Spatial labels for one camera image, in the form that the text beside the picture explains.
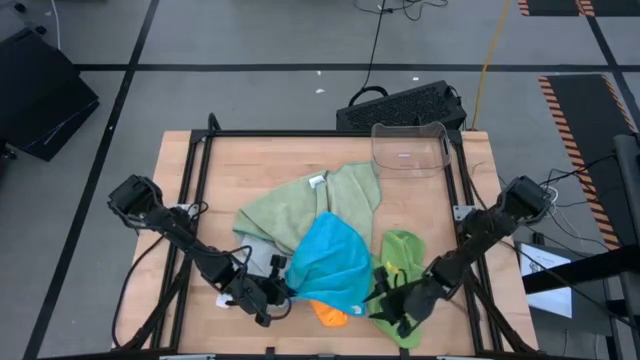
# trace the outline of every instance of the gray floor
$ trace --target gray floor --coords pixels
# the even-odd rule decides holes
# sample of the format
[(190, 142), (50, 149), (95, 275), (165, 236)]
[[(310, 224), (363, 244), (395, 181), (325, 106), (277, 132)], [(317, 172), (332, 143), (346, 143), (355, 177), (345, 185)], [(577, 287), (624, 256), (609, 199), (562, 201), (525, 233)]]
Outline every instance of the gray floor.
[[(53, 44), (49, 2), (26, 3), (32, 18), (50, 29), (45, 39)], [(376, 3), (361, 1), (371, 8)], [(148, 4), (149, 0), (57, 1), (63, 52), (74, 63), (128, 63)], [(450, 0), (448, 8), (425, 8), (416, 23), (401, 13), (386, 16), (376, 61), (481, 64), (502, 4)], [(140, 62), (366, 63), (376, 21), (375, 15), (359, 12), (345, 0), (161, 0)], [(598, 22), (618, 62), (639, 64), (635, 34), (640, 18)], [(524, 17), (515, 0), (494, 63), (606, 64), (584, 17)], [(489, 132), (498, 172), (507, 180), (520, 174), (543, 179), (552, 167), (571, 169), (540, 91), (539, 75), (487, 75), (478, 127)], [(374, 72), (370, 84), (396, 92), (444, 79), (457, 88), (471, 113), (479, 76), (387, 71)], [(19, 358), (24, 352), (122, 77), (121, 72), (82, 73), (101, 98), (98, 110), (52, 162), (20, 154), (19, 161), (1, 169), (1, 358)], [(346, 105), (364, 77), (364, 72), (352, 71), (137, 72), (40, 356), (109, 348), (111, 317), (131, 263), (135, 234), (107, 210), (106, 196), (132, 173), (152, 174), (164, 131), (204, 127), (211, 111), (225, 129), (333, 129), (335, 110)], [(640, 96), (640, 74), (625, 78)], [(558, 203), (585, 200), (574, 179), (559, 183), (558, 190)], [(582, 236), (600, 238), (588, 206), (566, 208), (564, 213)], [(603, 250), (565, 235), (548, 221), (538, 228), (576, 250)], [(528, 237), (528, 230), (516, 235), (523, 241)], [(536, 322), (536, 332), (542, 349), (562, 353), (564, 329)], [(592, 334), (569, 335), (568, 356), (594, 357)], [(602, 338), (598, 347), (598, 358), (606, 358)]]

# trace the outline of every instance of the wooden tabletop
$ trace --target wooden tabletop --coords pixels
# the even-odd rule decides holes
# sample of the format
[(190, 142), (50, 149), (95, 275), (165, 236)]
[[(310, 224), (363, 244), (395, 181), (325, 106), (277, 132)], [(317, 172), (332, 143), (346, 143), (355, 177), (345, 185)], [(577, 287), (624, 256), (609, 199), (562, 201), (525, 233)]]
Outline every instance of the wooden tabletop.
[[(166, 205), (175, 204), (180, 190), (189, 132), (166, 132), (158, 156), (154, 182), (164, 193)], [(480, 196), (491, 206), (500, 192), (489, 139), (484, 132), (463, 133), (469, 173)], [(196, 164), (202, 152), (196, 156)], [(309, 173), (354, 161), (371, 160), (369, 138), (220, 137), (214, 138), (204, 200), (210, 205), (202, 215), (198, 238), (220, 249), (236, 248), (232, 224), (237, 210), (274, 187)], [(452, 168), (459, 201), (463, 202), (458, 164)], [(192, 177), (193, 201), (197, 169)], [(426, 244), (424, 264), (454, 249), (456, 240), (444, 174), (430, 178), (381, 179), (382, 202), (375, 213), (371, 251), (380, 251), (388, 229), (408, 230)], [(139, 256), (158, 235), (141, 234), (135, 252)], [(132, 275), (123, 301), (117, 333), (126, 341), (144, 322), (158, 300), (168, 242), (143, 260)], [(495, 303), (522, 338), (537, 348), (537, 341), (518, 261), (513, 250), (496, 245), (487, 254)], [(194, 269), (191, 275), (180, 341), (184, 353), (262, 354), (269, 346), (278, 354), (395, 355), (398, 345), (366, 318), (349, 317), (344, 328), (326, 328), (307, 302), (296, 302), (291, 314), (269, 328), (254, 323), (239, 308), (215, 305), (217, 292)], [(454, 300), (466, 308), (463, 291)], [(481, 309), (485, 348), (491, 349), (486, 314)], [(167, 313), (163, 344), (168, 343), (173, 309)], [(473, 355), (466, 311), (445, 301), (421, 326), (420, 347), (411, 355)]]

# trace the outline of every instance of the green towel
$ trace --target green towel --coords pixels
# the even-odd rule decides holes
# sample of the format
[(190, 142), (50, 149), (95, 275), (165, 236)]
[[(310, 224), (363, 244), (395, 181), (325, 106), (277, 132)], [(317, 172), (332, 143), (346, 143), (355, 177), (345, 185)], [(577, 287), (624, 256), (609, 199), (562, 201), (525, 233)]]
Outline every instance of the green towel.
[[(322, 175), (315, 188), (309, 179)], [(240, 237), (272, 241), (293, 254), (313, 221), (325, 211), (339, 216), (371, 244), (373, 213), (380, 204), (380, 187), (371, 163), (353, 163), (335, 173), (319, 171), (281, 185), (238, 212), (233, 231)]]
[[(380, 258), (373, 257), (373, 266), (374, 269), (384, 266), (387, 269), (389, 284), (394, 287), (396, 274), (398, 274), (398, 285), (404, 284), (404, 276), (400, 269), (407, 273), (407, 281), (409, 282), (420, 278), (424, 271), (422, 266), (424, 255), (425, 246), (420, 238), (408, 231), (390, 230), (384, 234), (382, 239)], [(380, 311), (382, 311), (380, 297), (369, 301), (369, 314), (375, 314)], [(415, 322), (409, 321), (412, 326), (415, 325)], [(380, 330), (395, 340), (400, 347), (411, 349), (420, 345), (420, 339), (422, 338), (420, 328), (414, 330), (411, 335), (403, 339), (398, 335), (398, 324), (392, 326), (384, 320), (373, 320), (373, 322)]]

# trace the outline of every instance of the transparent bin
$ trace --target transparent bin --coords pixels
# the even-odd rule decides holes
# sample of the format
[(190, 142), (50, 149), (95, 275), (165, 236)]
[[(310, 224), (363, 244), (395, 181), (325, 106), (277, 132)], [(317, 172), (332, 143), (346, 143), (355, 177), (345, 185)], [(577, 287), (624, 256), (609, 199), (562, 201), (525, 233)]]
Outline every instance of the transparent bin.
[(379, 178), (431, 177), (451, 163), (451, 147), (444, 125), (371, 128), (373, 167)]

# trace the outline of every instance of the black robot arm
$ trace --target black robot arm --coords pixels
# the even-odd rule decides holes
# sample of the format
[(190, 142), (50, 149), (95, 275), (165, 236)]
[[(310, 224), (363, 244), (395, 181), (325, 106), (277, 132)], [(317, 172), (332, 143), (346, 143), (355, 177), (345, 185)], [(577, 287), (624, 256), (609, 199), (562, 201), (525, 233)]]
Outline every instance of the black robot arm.
[(293, 295), (278, 275), (285, 267), (285, 257), (272, 258), (269, 277), (247, 274), (248, 259), (243, 263), (228, 251), (204, 245), (194, 236), (188, 211), (165, 207), (162, 191), (148, 178), (131, 175), (109, 195), (108, 205), (125, 226), (162, 234), (194, 261), (207, 283), (221, 293), (230, 294), (233, 305), (256, 314), (255, 320), (261, 326), (269, 326), (273, 319), (267, 305), (281, 305)]
[(433, 260), (420, 279), (391, 288), (385, 268), (377, 268), (374, 291), (365, 301), (384, 295), (380, 299), (382, 311), (370, 317), (399, 323), (398, 335), (409, 336), (431, 315), (438, 299), (451, 299), (480, 256), (520, 225), (537, 222), (549, 206), (546, 192), (531, 179), (514, 179), (494, 206), (474, 209), (457, 224), (462, 245)]

